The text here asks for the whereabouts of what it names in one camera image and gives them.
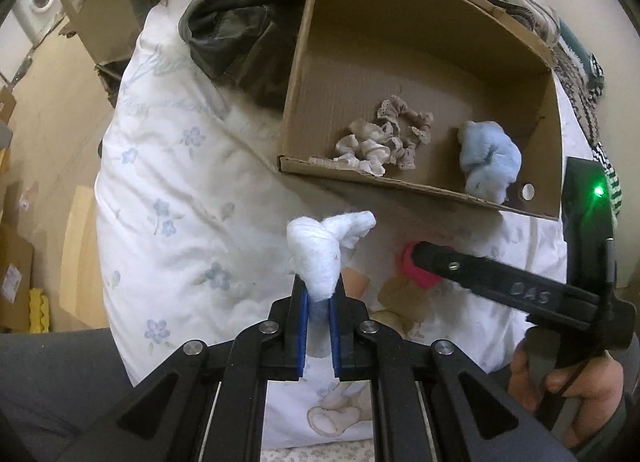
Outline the right hand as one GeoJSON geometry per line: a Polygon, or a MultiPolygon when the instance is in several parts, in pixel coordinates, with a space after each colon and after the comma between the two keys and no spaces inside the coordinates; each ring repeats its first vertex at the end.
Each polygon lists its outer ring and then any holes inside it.
{"type": "MultiPolygon", "coordinates": [[[[508,394],[527,412],[534,414],[541,403],[542,394],[559,393],[577,369],[577,366],[573,366],[552,371],[544,379],[544,390],[540,390],[530,380],[526,341],[521,341],[510,365],[508,394]]],[[[620,406],[623,390],[624,370],[617,360],[608,352],[591,359],[563,394],[566,398],[582,401],[563,438],[563,445],[576,448],[602,430],[620,406]]]]}

